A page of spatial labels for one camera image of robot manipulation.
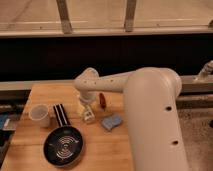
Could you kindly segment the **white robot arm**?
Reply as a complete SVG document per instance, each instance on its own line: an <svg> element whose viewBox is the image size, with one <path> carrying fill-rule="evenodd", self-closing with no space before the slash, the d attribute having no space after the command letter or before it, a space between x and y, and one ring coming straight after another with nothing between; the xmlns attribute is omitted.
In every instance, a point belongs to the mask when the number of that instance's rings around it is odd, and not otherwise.
<svg viewBox="0 0 213 171"><path fill-rule="evenodd" d="M98 77L88 68L74 86L84 102L93 91L123 94L134 171L189 171L176 108L182 81L174 70L145 67Z"/></svg>

